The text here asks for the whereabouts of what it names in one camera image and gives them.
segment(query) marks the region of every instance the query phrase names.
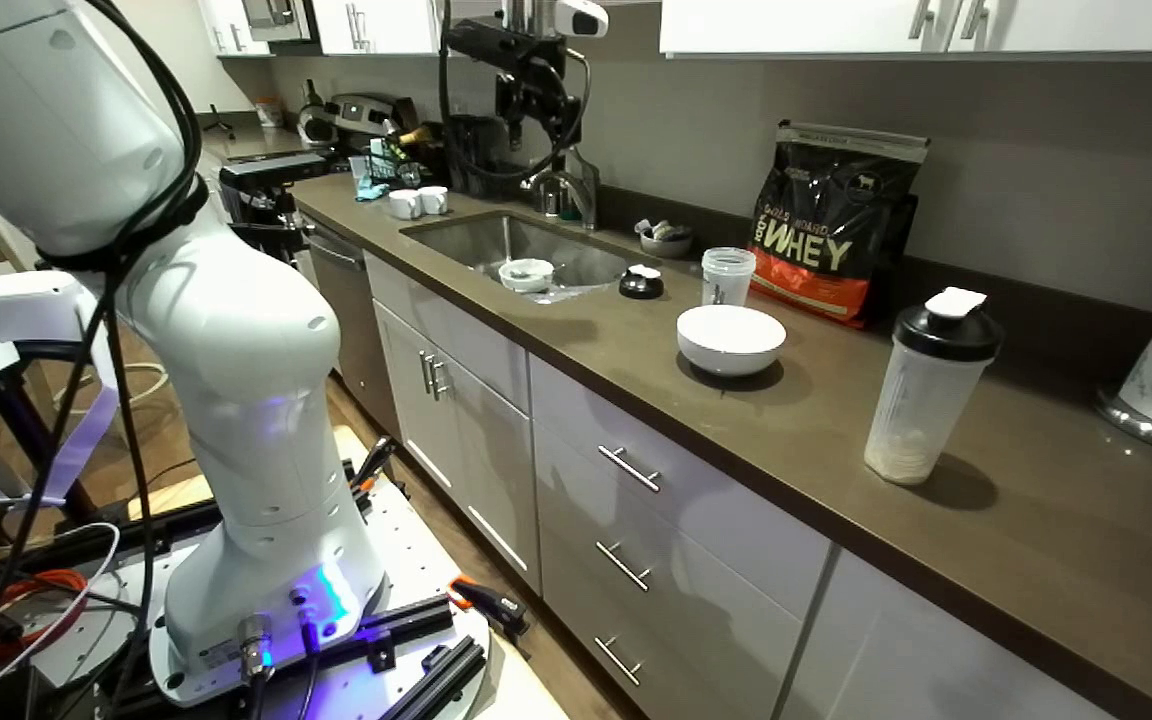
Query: cup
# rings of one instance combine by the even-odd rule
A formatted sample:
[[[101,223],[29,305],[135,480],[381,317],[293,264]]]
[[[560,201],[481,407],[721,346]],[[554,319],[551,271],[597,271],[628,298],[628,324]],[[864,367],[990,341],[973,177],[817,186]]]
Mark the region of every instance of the cup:
[[[977,305],[983,305],[980,292],[957,305],[934,305],[933,298],[895,319],[884,392],[864,440],[864,465],[893,485],[924,485],[933,478],[980,371],[1000,354],[1000,327],[973,312]]]
[[[425,215],[443,215],[449,213],[449,190],[443,186],[425,186],[418,190],[418,213]]]
[[[374,186],[373,155],[349,155],[351,197],[381,201],[385,186]]]
[[[398,219],[414,219],[418,215],[418,191],[413,191],[413,190],[389,191],[389,213]]]
[[[747,249],[708,249],[700,257],[700,305],[745,305],[755,257]]]

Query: white bowl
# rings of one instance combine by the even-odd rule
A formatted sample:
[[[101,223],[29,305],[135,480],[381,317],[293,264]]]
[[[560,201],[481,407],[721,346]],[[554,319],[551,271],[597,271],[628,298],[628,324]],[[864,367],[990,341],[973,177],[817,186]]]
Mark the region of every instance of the white bowl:
[[[750,376],[784,346],[784,324],[745,305],[694,305],[674,319],[679,354],[711,376]]]
[[[546,292],[551,290],[551,260],[514,257],[497,270],[498,284],[511,292]]]

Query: shaker bottle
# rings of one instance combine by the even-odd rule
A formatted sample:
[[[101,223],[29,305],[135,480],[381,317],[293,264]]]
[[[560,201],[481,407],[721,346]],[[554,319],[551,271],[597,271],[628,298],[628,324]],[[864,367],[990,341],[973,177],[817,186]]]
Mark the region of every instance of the shaker bottle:
[[[980,371],[1000,354],[1000,324],[977,312],[983,292],[943,290],[924,309],[905,309],[884,371],[884,392],[864,440],[864,465],[893,485],[933,478]]]

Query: cable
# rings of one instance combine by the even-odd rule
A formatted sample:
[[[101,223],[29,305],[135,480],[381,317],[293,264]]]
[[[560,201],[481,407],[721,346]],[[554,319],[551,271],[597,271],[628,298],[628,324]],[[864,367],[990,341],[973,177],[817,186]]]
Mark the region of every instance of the cable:
[[[119,346],[119,319],[114,312],[109,317],[113,324],[113,364],[124,367],[124,346]],[[124,407],[124,431],[126,431],[126,454],[130,454],[130,470],[135,470],[135,496],[138,496],[138,523],[145,523],[145,590],[138,590],[138,613],[135,613],[135,623],[130,623],[130,641],[135,645],[147,627],[147,604],[151,604],[151,510],[147,510],[147,478],[145,478],[145,458],[138,458],[138,440],[135,440],[135,419],[130,419],[130,401],[126,401],[126,386],[119,386],[119,407]],[[119,710],[119,696],[126,689],[126,676],[130,676],[130,662],[124,662],[119,669],[119,679],[114,679],[114,692],[113,692],[113,712]]]
[[[267,676],[256,676],[256,679],[253,679],[253,712],[248,712],[253,720],[263,715],[263,696],[267,696]]]
[[[88,593],[88,599],[109,604],[113,613],[138,613],[138,604],[126,604],[119,598],[102,598],[102,593]]]
[[[18,532],[17,532],[13,554],[8,554],[8,562],[5,562],[5,572],[0,572],[0,599],[5,599],[5,593],[8,593],[8,586],[13,586],[13,575],[17,575],[17,568],[18,568],[25,539],[33,538],[33,523],[35,523],[35,516],[39,516],[43,485],[47,485],[47,478],[50,478],[54,448],[60,448],[60,431],[65,431],[65,423],[67,423],[67,418],[72,418],[72,401],[77,401],[77,392],[79,392],[79,376],[85,376],[85,361],[88,361],[88,350],[90,350],[90,341],[94,341],[94,327],[101,327],[101,324],[94,324],[94,317],[90,317],[90,324],[85,327],[79,357],[77,357],[77,364],[72,364],[72,371],[67,371],[67,386],[65,386],[65,396],[60,396],[60,411],[54,411],[54,423],[50,423],[50,454],[47,454],[43,470],[35,473],[35,485],[33,485],[25,519],[18,519]]]
[[[102,562],[94,565],[94,572],[88,575],[88,586],[79,590],[79,598],[67,599],[67,608],[60,613],[60,620],[50,627],[43,627],[18,658],[13,658],[13,665],[0,669],[0,679],[13,676],[25,662],[33,662],[50,637],[54,627],[65,623],[65,618],[72,618],[88,593],[90,593],[90,582],[109,572],[113,557],[119,554],[124,543],[124,532],[109,519],[94,519],[94,523],[79,523],[72,532],[60,532],[60,538],[77,538],[77,532],[90,532],[90,529],[102,529],[109,532],[109,554]]]
[[[309,720],[312,689],[319,683],[319,653],[309,658],[305,696],[294,720]]]
[[[77,568],[43,568],[43,572],[33,572],[29,582],[13,586],[5,604],[0,604],[0,620],[8,620],[5,613],[18,599],[33,599],[39,593],[67,593],[67,598],[79,598],[85,593],[85,575]],[[77,620],[77,613],[60,618],[47,631],[67,631]],[[25,631],[18,637],[0,637],[0,665],[8,665],[17,653],[25,653],[39,631]]]

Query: white bottle cap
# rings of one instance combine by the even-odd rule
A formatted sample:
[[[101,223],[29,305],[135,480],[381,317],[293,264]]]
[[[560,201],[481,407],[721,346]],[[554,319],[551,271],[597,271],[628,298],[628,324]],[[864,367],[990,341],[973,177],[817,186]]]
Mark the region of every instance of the white bottle cap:
[[[933,317],[943,317],[943,319],[962,319],[962,317],[973,317],[973,309],[980,309],[983,305],[983,292],[973,292],[973,290],[943,290],[943,292],[934,292],[934,298],[926,298],[926,312]]]

